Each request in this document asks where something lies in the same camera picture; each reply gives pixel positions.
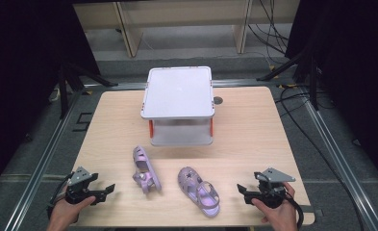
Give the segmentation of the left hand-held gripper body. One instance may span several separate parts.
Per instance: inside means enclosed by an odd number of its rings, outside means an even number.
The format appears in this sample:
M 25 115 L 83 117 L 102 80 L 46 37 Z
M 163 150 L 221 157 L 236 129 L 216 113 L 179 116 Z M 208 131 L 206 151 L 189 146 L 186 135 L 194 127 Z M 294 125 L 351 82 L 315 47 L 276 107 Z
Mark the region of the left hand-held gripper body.
M 68 203 L 77 204 L 90 196 L 95 197 L 92 205 L 106 201 L 106 196 L 96 196 L 94 193 L 97 191 L 91 191 L 88 188 L 89 184 L 91 183 L 89 182 L 89 178 L 92 174 L 93 173 L 89 173 L 83 167 L 77 167 L 71 176 L 65 191 L 65 200 Z

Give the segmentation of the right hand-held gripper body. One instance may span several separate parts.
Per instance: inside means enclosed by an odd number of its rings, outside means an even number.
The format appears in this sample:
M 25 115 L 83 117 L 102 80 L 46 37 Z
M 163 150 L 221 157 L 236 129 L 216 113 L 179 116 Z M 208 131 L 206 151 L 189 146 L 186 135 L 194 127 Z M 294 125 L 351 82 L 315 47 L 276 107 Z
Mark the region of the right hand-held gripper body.
M 284 182 L 294 182 L 295 178 L 284 172 L 269 167 L 262 172 L 263 180 L 259 181 L 258 191 L 252 192 L 252 199 L 261 200 L 267 207 L 275 209 L 279 207 L 286 197 L 287 190 Z

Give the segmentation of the purple sandal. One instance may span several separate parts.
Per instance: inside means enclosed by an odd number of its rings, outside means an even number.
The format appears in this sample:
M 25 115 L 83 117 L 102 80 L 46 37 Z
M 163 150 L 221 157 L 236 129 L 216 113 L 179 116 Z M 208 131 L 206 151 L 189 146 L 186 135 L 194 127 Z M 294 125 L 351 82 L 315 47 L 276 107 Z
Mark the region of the purple sandal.
M 214 218 L 220 211 L 220 197 L 214 186 L 204 181 L 192 167 L 183 167 L 178 173 L 181 191 L 208 218 Z
M 134 148 L 133 159 L 136 167 L 133 179 L 141 187 L 142 191 L 149 193 L 152 187 L 160 191 L 162 189 L 160 180 L 151 165 L 149 157 L 140 145 Z

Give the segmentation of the white two-tier shoe rack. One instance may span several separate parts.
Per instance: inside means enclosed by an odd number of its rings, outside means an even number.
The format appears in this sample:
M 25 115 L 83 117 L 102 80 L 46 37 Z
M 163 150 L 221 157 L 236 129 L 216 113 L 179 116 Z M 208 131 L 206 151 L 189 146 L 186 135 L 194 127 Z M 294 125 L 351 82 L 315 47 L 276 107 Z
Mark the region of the white two-tier shoe rack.
M 214 140 L 214 89 L 207 66 L 149 70 L 140 116 L 155 146 L 209 145 Z

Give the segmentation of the person's right hand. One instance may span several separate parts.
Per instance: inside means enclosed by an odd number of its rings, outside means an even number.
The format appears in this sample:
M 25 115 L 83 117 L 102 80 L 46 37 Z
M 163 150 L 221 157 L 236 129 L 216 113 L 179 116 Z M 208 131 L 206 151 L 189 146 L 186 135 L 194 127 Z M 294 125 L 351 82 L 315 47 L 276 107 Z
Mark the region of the person's right hand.
M 261 222 L 268 222 L 274 231 L 298 231 L 296 210 L 289 201 L 284 200 L 283 203 L 275 209 L 267 207 L 257 198 L 252 199 L 252 204 L 265 215 L 261 219 Z

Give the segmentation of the person's left hand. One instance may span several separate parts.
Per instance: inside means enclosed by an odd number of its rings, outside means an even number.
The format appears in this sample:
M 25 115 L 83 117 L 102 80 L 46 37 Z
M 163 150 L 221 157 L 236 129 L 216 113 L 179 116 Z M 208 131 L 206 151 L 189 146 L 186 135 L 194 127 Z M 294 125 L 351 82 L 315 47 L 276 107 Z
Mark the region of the person's left hand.
M 52 211 L 46 231 L 66 231 L 77 220 L 80 212 L 94 200 L 95 197 L 90 196 L 77 204 L 70 204 L 65 199 L 58 201 Z

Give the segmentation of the black tripod stand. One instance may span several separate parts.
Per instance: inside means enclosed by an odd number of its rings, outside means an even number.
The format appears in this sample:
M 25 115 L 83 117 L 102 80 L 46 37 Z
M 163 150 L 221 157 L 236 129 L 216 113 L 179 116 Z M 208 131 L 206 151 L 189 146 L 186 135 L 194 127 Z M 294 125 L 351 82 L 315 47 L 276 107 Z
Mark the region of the black tripod stand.
M 74 91 L 83 90 L 85 88 L 83 82 L 80 79 L 81 76 L 86 76 L 89 79 L 105 87 L 116 87 L 116 83 L 109 82 L 105 80 L 102 76 L 94 74 L 76 64 L 61 63 L 58 72 L 58 82 L 61 99 L 61 118 L 64 118 L 64 116 L 67 114 L 69 110 L 67 87 L 70 87 Z
M 270 81 L 275 76 L 278 76 L 280 73 L 288 70 L 295 64 L 297 65 L 297 68 L 294 71 L 292 79 L 295 83 L 308 84 L 309 99 L 312 106 L 317 111 L 317 62 L 315 60 L 315 50 L 311 46 L 306 46 L 300 53 L 286 63 L 280 65 L 266 76 L 257 78 L 257 81 Z

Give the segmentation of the black curtain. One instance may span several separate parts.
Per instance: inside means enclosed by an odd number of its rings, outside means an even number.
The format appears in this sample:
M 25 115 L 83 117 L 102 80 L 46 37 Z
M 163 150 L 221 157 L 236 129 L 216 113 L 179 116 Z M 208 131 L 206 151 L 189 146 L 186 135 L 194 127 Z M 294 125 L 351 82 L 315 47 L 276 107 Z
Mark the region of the black curtain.
M 378 0 L 300 0 L 286 56 L 310 41 L 321 83 L 378 169 Z
M 0 174 L 46 105 L 61 67 L 100 73 L 76 2 L 0 0 Z

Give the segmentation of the light wooden shelf unit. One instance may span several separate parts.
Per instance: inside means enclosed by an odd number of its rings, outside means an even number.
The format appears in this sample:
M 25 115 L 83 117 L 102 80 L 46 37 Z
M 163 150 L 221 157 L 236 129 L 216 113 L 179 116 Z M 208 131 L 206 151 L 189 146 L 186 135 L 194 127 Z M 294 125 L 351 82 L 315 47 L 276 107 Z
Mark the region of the light wooden shelf unit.
M 238 53 L 245 48 L 250 24 L 292 23 L 300 0 L 138 0 L 75 3 L 84 30 L 119 29 L 127 54 L 137 55 L 144 28 L 230 25 Z

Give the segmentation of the metal floor rail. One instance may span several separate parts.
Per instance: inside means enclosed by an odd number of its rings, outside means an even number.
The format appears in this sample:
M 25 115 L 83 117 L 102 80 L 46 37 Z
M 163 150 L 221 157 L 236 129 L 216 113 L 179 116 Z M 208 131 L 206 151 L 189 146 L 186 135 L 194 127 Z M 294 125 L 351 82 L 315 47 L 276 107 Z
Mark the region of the metal floor rail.
M 255 79 L 223 79 L 213 80 L 214 88 L 235 88 L 235 87 L 270 87 L 270 86 L 296 86 L 296 83 L 281 82 L 279 79 L 272 81 L 257 81 Z M 144 90 L 145 83 L 120 83 L 114 87 L 105 87 L 100 84 L 85 84 L 86 90 L 111 91 L 111 90 Z
M 13 213 L 7 223 L 4 231 L 18 231 L 19 227 L 25 218 L 31 203 L 38 191 L 42 176 L 47 169 L 51 159 L 53 158 L 53 154 L 57 149 L 58 142 L 63 135 L 63 131 L 69 121 L 69 117 L 73 111 L 74 106 L 76 105 L 81 93 L 74 92 L 69 99 L 69 106 L 67 111 L 62 115 L 59 119 L 58 124 L 55 127 L 55 130 L 48 141 L 46 147 L 44 148 L 42 155 L 38 161 L 38 164 L 31 174 L 26 188 L 23 194 L 20 196 L 20 199 L 16 203 Z
M 340 178 L 347 188 L 347 191 L 352 196 L 354 205 L 360 212 L 360 215 L 368 227 L 368 230 L 378 231 L 378 214 L 364 187 L 362 186 L 362 183 L 359 181 L 359 178 L 356 176 L 353 169 L 344 158 L 340 147 L 331 134 L 319 110 L 317 110 L 311 102 L 308 103 L 307 110 L 310 113 L 315 127 L 320 134 L 333 162 L 335 163 Z

